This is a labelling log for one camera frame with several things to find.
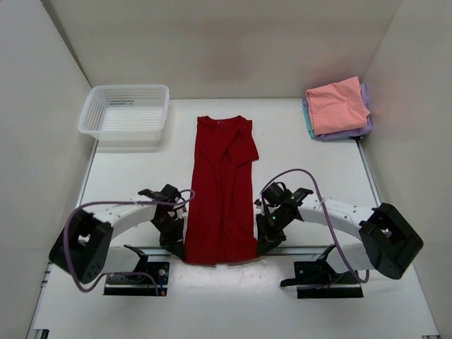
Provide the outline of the red t shirt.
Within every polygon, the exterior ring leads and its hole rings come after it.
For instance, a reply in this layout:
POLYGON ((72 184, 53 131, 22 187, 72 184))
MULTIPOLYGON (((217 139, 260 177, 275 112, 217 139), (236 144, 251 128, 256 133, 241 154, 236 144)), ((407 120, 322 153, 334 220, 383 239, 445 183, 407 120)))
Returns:
POLYGON ((198 117, 184 247, 186 263, 215 266, 256 258, 252 122, 198 117))

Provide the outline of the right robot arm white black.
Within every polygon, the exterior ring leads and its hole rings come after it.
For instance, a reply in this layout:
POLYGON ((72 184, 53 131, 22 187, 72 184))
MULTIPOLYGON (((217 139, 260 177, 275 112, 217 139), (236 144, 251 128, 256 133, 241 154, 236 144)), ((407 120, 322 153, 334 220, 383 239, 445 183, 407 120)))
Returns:
POLYGON ((284 229, 295 220, 325 225, 333 239, 299 277, 282 281, 283 287, 325 288, 345 275, 357 279, 361 270, 376 270, 399 280, 424 246, 410 223, 389 203, 362 208, 319 198, 310 189, 290 191, 276 182, 266 187, 254 204, 258 208, 258 256, 284 242, 284 229))

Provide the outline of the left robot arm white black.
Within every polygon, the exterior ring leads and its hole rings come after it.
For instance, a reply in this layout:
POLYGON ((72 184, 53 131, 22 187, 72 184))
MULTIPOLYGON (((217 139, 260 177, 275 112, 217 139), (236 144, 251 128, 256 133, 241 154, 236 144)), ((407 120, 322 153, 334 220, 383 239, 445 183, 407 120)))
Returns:
POLYGON ((160 233, 160 247, 179 258, 184 250, 184 219, 189 198, 172 185, 143 189, 127 201, 93 201, 74 209, 49 253, 49 261, 67 272, 81 292, 93 290, 106 275, 155 282, 146 255, 130 245, 112 246, 114 238, 149 222, 160 233))

